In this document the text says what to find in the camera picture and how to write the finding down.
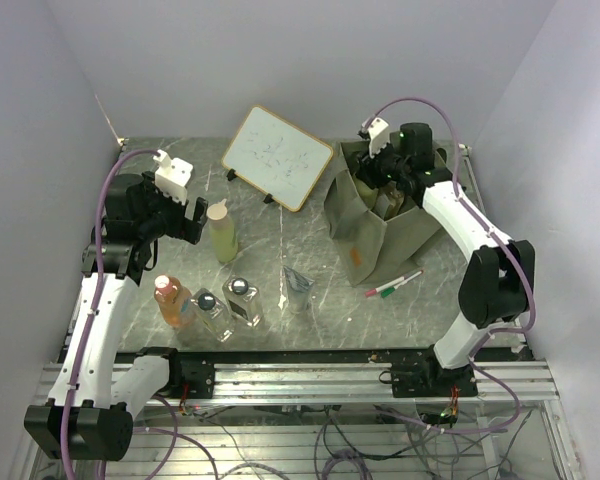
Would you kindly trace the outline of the yellow-green pump bottle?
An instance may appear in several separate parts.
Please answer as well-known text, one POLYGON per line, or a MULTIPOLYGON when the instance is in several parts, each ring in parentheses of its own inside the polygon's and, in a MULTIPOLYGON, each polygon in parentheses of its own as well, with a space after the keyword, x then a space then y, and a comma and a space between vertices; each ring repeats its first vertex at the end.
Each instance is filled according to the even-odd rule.
POLYGON ((356 186, 358 195, 364 202, 374 203, 376 201, 378 195, 377 188, 370 188, 364 181, 360 179, 355 179, 354 184, 356 186))

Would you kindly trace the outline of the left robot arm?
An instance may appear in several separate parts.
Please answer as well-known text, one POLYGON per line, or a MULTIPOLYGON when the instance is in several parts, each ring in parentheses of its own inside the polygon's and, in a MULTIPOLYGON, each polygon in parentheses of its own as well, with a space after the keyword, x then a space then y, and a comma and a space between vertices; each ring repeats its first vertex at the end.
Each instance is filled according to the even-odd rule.
POLYGON ((45 404, 29 406, 24 418, 49 458, 122 459, 144 405, 182 389, 181 360, 172 347, 141 349, 119 379, 113 370, 130 297, 157 263, 153 246, 163 236, 200 240, 207 202, 197 198, 193 215, 186 215, 190 179, 190 171, 178 167, 119 174, 104 187, 83 252, 80 305, 64 363, 45 404))

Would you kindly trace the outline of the clear square bottle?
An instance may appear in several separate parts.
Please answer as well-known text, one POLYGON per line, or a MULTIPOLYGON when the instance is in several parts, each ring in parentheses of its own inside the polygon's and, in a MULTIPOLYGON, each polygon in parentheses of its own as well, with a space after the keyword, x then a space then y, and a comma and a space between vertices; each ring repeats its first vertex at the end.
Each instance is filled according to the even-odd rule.
POLYGON ((242 277, 231 277, 223 285, 223 293, 231 314, 249 327, 256 327, 264 313, 260 291, 242 277))
POLYGON ((226 342, 234 333, 234 319, 226 305, 212 292, 201 288, 192 296, 197 317, 219 342, 226 342))

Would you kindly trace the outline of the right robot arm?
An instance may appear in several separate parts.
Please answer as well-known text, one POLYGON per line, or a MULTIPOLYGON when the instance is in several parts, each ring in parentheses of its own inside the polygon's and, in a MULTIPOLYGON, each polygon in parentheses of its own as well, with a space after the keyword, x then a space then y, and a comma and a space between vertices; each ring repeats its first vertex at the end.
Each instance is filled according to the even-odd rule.
POLYGON ((420 373, 428 393, 443 395, 456 383, 454 370, 467 366, 489 335, 535 312, 535 250, 497 228, 463 192, 456 174, 437 165, 428 124, 406 123, 392 131, 376 117, 360 135, 368 145, 356 156, 359 178, 371 189, 394 184, 439 223, 467 261, 460 312, 433 346, 436 362, 420 373))

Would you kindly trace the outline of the amber bottle white cap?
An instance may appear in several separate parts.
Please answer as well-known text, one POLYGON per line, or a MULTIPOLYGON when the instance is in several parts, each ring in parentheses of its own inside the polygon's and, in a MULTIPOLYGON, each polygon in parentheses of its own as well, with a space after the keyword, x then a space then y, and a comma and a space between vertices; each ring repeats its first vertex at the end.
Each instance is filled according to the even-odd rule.
POLYGON ((389 220, 397 216, 404 203, 404 193, 391 185, 379 189, 374 205, 374 212, 383 220, 389 220))

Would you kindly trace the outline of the olive canvas bag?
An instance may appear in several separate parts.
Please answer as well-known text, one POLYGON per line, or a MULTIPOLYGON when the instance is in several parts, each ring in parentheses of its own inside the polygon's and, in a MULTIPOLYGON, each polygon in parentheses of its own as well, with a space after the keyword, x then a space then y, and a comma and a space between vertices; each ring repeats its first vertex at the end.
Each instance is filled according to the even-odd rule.
POLYGON ((369 209, 354 184, 355 155, 364 141, 340 144, 341 170, 332 181, 324 215, 349 283, 376 285, 416 268, 416 257, 445 236, 440 224, 411 200, 400 213, 384 220, 369 209))

